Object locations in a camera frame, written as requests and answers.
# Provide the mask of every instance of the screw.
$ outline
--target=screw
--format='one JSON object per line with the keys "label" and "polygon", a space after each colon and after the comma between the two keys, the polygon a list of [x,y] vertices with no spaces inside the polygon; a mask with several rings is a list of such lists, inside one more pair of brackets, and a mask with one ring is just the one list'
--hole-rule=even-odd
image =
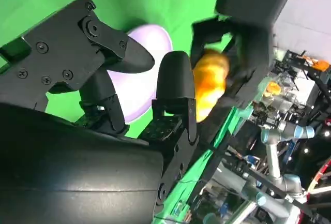
{"label": "screw", "polygon": [[39,53],[47,53],[48,52],[48,45],[45,42],[38,42],[36,44],[36,49]]}
{"label": "screw", "polygon": [[49,85],[52,82],[52,79],[49,76],[43,76],[41,78],[41,82],[45,85]]}
{"label": "screw", "polygon": [[94,9],[92,3],[86,3],[85,4],[85,7],[86,7],[86,9],[87,9],[88,12],[91,12]]}
{"label": "screw", "polygon": [[73,73],[71,70],[64,70],[62,76],[65,80],[71,80],[73,78]]}
{"label": "screw", "polygon": [[161,185],[160,185],[160,188],[159,188],[159,199],[160,200],[162,200],[163,199],[163,197],[164,197],[164,195],[165,195],[165,193],[166,193],[166,190],[164,189],[164,184],[162,183]]}
{"label": "screw", "polygon": [[22,79],[27,78],[27,71],[24,69],[21,69],[20,71],[17,72],[17,76]]}
{"label": "screw", "polygon": [[121,40],[121,41],[119,42],[119,46],[120,46],[122,49],[124,49],[124,48],[125,48],[125,42],[124,42],[123,40]]}

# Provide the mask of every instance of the bolt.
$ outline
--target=bolt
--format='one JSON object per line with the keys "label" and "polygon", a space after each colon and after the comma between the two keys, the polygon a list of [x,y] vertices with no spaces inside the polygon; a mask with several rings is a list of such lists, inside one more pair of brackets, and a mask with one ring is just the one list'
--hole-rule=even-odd
{"label": "bolt", "polygon": [[64,70],[62,76],[65,80],[71,80],[73,78],[73,73],[71,70]]}
{"label": "bolt", "polygon": [[267,202],[267,198],[261,192],[256,195],[255,200],[258,206],[263,206]]}
{"label": "bolt", "polygon": [[43,76],[41,78],[41,82],[45,85],[49,85],[52,82],[52,79],[49,76]]}
{"label": "bolt", "polygon": [[160,185],[159,192],[158,192],[158,197],[159,197],[160,200],[163,199],[165,193],[166,193],[166,190],[164,189],[164,184],[162,183]]}
{"label": "bolt", "polygon": [[91,12],[94,9],[92,3],[86,3],[85,8],[87,9],[88,12]]}
{"label": "bolt", "polygon": [[39,53],[47,53],[48,52],[48,45],[45,42],[38,42],[36,44],[36,49]]}
{"label": "bolt", "polygon": [[123,40],[121,40],[121,41],[119,42],[119,46],[120,46],[122,49],[124,49],[124,48],[125,48],[125,42],[124,42]]}
{"label": "bolt", "polygon": [[20,71],[17,72],[17,76],[22,79],[27,78],[27,71],[24,69],[21,69]]}

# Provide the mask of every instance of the red object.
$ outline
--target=red object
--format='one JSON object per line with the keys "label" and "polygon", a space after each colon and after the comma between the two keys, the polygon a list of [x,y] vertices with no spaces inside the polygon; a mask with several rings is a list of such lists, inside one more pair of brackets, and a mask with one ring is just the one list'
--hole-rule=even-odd
{"label": "red object", "polygon": [[[327,161],[324,163],[324,165],[319,169],[319,171],[316,173],[314,179],[311,181],[310,185],[312,184],[317,184],[317,182],[320,180],[321,176],[323,176],[324,172],[326,171],[326,169],[331,166],[331,157],[329,157],[327,159]],[[309,199],[310,199],[310,192],[308,192],[307,194],[307,203],[309,202]],[[301,224],[301,222],[303,221],[303,218],[304,218],[304,213],[301,212],[300,213],[300,216],[299,216],[299,221],[297,224]]]}
{"label": "red object", "polygon": [[326,119],[325,120],[325,125],[330,127],[331,126],[331,119]]}

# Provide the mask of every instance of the black cylinder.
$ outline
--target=black cylinder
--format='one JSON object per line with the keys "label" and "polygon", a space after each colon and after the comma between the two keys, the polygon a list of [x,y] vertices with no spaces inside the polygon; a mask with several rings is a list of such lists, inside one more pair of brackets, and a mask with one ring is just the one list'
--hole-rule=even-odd
{"label": "black cylinder", "polygon": [[3,223],[150,223],[163,158],[147,146],[0,104]]}

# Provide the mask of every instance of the yellow object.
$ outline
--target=yellow object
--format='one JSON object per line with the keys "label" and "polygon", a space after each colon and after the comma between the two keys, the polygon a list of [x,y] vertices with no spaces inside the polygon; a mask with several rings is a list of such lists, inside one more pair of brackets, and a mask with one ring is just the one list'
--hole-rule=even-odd
{"label": "yellow object", "polygon": [[271,95],[280,95],[281,87],[275,82],[269,82],[267,89],[265,90],[264,96],[269,97]]}
{"label": "yellow object", "polygon": [[193,69],[197,122],[203,121],[225,92],[229,60],[222,53],[207,49]]}

